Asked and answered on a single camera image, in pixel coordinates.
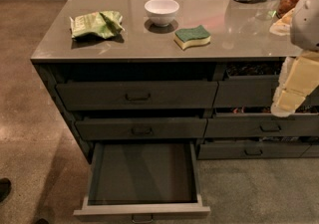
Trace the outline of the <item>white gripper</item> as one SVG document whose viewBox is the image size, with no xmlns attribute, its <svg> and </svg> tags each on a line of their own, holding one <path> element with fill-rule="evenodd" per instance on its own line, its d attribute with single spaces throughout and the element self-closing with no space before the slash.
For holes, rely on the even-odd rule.
<svg viewBox="0 0 319 224">
<path fill-rule="evenodd" d="M 319 86 L 319 53 L 302 51 L 296 58 L 287 57 L 282 65 L 271 113 L 288 117 Z"/>
</svg>

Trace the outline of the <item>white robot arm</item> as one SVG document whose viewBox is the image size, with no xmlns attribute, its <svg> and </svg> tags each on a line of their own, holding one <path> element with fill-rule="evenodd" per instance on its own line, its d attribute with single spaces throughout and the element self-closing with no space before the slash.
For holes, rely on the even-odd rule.
<svg viewBox="0 0 319 224">
<path fill-rule="evenodd" d="M 319 86 L 319 0 L 299 0 L 292 13 L 291 43 L 302 52 L 282 65 L 271 113 L 294 114 Z"/>
</svg>

